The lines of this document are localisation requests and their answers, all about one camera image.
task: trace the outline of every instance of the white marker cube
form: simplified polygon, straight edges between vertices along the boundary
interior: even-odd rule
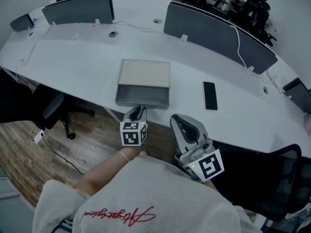
[[[121,122],[120,133],[123,146],[141,146],[147,137],[146,122]]]
[[[208,181],[225,170],[219,150],[205,154],[202,158],[184,165],[183,168],[199,182]]]

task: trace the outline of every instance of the chair wheel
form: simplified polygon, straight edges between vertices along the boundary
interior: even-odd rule
[[[69,139],[70,139],[70,140],[73,140],[74,138],[76,138],[76,134],[75,134],[75,133],[71,133],[71,134],[69,135]]]

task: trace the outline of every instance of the human arm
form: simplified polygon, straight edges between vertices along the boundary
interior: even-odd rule
[[[129,161],[133,160],[139,154],[139,148],[123,148],[120,151]],[[98,164],[86,173],[73,188],[93,196],[107,185],[126,164],[126,158],[117,152],[114,156]]]

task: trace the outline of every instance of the bracelet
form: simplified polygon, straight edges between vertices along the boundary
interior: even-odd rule
[[[119,153],[125,157],[125,159],[127,160],[128,163],[130,162],[124,153],[122,153],[121,151],[119,151]]]

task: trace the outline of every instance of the person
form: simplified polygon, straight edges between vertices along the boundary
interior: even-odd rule
[[[241,207],[211,181],[123,148],[71,188],[45,183],[34,233],[259,233]]]

